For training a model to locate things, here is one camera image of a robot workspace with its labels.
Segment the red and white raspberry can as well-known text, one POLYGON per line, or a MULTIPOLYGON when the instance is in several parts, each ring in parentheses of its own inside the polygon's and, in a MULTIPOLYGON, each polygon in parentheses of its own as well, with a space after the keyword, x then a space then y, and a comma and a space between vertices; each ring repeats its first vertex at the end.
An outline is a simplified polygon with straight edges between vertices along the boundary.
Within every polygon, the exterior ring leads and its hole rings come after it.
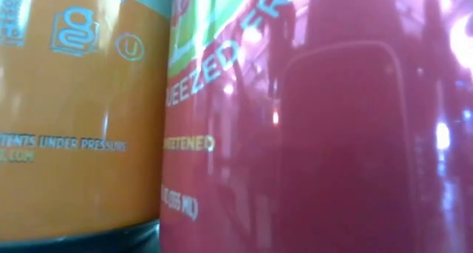
POLYGON ((172 0, 161 253, 473 253, 473 0, 172 0))

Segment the orange and white soda can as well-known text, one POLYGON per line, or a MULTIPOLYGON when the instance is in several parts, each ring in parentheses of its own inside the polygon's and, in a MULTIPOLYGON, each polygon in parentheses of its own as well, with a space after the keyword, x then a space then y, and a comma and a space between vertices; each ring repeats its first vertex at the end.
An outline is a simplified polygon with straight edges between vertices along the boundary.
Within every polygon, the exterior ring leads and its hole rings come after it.
POLYGON ((0 0, 0 253, 156 232, 171 0, 0 0))

